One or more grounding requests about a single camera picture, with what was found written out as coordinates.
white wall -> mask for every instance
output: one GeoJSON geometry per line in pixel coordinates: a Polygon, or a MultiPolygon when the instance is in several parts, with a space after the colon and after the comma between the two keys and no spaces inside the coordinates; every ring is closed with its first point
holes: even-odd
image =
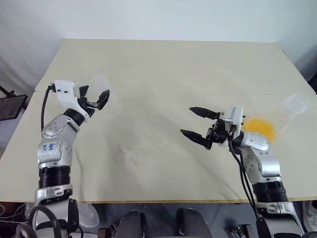
{"type": "Polygon", "coordinates": [[[62,38],[279,42],[308,79],[316,12],[317,0],[0,0],[0,80],[31,94],[62,38]]]}

beige table surface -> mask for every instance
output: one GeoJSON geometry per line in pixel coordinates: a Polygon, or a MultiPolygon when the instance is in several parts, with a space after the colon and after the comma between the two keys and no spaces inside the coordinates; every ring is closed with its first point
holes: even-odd
{"type": "MultiPolygon", "coordinates": [[[[108,104],[84,123],[74,144],[73,198],[82,202],[245,201],[227,149],[210,151],[180,129],[205,134],[212,121],[189,107],[245,114],[275,108],[299,92],[311,101],[273,144],[292,200],[317,197],[317,106],[313,90],[277,44],[64,40],[0,160],[0,200],[32,201],[37,188],[44,91],[55,79],[110,88],[108,104]]],[[[45,122],[63,113],[48,99],[45,122]]]]}

